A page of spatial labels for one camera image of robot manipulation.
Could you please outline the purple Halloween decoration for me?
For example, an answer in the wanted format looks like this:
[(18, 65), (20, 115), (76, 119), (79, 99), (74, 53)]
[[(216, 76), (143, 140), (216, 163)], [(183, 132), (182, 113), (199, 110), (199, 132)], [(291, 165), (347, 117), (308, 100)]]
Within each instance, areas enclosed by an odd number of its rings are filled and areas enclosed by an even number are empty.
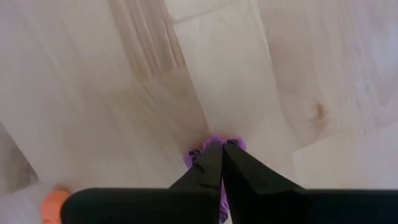
[[(237, 141), (238, 146), (246, 151), (246, 143), (241, 137), (220, 137), (218, 135), (212, 135), (205, 139), (201, 146), (198, 146), (194, 149), (191, 149), (184, 155), (184, 164), (187, 169), (190, 169), (193, 163), (204, 153), (205, 150), (208, 149), (210, 144), (214, 141), (218, 141), (220, 143), (226, 143), (228, 141)], [(229, 204), (227, 201), (227, 196), (224, 188), (224, 182), (221, 180), (221, 196), (220, 196), (220, 215), (219, 215), (219, 224), (224, 224), (229, 218)]]

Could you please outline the orange Halloween decoration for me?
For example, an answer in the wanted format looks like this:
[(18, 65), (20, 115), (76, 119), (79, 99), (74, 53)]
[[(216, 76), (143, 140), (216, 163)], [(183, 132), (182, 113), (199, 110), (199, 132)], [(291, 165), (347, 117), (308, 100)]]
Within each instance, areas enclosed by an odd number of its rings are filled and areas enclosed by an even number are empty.
[(43, 224), (62, 224), (60, 212), (69, 195), (70, 191), (65, 188), (54, 188), (46, 195), (40, 209)]

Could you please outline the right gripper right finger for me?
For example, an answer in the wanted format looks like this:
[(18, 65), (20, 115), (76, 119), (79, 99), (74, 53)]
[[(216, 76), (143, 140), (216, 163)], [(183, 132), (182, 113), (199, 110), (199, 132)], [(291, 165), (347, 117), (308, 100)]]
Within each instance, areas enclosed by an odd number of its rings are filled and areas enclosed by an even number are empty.
[(398, 190), (305, 189), (223, 144), (223, 182), (233, 224), (398, 224)]

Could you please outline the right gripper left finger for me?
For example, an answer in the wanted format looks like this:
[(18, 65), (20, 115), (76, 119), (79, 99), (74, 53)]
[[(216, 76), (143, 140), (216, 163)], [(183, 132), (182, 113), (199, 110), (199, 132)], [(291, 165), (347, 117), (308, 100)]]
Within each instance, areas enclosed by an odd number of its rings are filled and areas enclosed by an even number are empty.
[(67, 198), (62, 224), (219, 224), (223, 147), (212, 143), (167, 189), (90, 188)]

